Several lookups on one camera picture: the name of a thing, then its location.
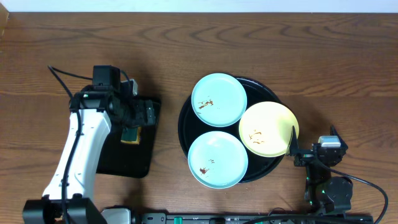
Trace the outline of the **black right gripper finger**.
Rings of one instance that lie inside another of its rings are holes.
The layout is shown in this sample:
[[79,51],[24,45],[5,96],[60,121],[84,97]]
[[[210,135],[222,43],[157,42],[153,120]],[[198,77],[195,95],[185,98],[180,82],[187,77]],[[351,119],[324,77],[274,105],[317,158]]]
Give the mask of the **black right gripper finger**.
[[292,126],[292,134],[291,134],[289,146],[287,148],[285,155],[286,156],[295,156],[298,153],[299,153],[299,144],[298,144],[296,129],[295,129],[295,126]]
[[341,138],[341,136],[338,134],[336,128],[335,128],[333,125],[330,126],[330,134],[331,134],[332,136],[336,136],[336,137],[339,139],[341,145],[345,145],[345,144],[346,144],[346,143],[344,142],[344,140]]

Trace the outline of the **yellow green sponge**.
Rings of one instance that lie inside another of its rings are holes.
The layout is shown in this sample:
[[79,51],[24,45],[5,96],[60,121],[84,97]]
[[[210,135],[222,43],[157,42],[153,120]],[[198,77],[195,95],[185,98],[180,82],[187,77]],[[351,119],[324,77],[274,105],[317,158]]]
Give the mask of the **yellow green sponge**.
[[141,127],[124,128],[121,135],[121,142],[123,144],[138,145],[141,141]]

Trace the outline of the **yellow plate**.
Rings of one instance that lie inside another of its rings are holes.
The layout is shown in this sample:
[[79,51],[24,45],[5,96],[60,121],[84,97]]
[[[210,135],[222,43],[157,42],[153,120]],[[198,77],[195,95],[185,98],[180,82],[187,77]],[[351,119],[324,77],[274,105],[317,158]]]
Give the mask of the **yellow plate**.
[[292,132],[299,134],[297,118],[283,104],[263,101],[250,106],[239,122],[239,136],[243,144],[262,157],[284,155]]

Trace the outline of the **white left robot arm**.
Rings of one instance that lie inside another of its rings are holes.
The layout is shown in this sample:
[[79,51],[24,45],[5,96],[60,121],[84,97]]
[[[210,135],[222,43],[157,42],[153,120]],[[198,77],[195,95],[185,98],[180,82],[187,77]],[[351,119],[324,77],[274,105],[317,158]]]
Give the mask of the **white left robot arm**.
[[97,174],[142,178],[149,164],[161,102],[139,96],[137,83],[112,65],[96,65],[90,84],[70,94],[70,126],[52,180],[38,200],[28,200],[25,223],[140,223],[131,208],[99,211]]

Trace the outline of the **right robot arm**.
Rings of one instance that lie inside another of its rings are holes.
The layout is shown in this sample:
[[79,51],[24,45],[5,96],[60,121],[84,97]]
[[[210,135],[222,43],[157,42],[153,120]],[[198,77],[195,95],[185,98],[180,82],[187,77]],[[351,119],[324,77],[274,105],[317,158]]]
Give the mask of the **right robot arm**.
[[311,149],[300,149],[296,129],[292,129],[287,156],[294,157],[294,166],[306,169],[305,201],[312,212],[339,215],[351,209],[353,183],[342,175],[332,176],[330,168],[342,161],[347,144],[331,126],[328,136],[320,136]]

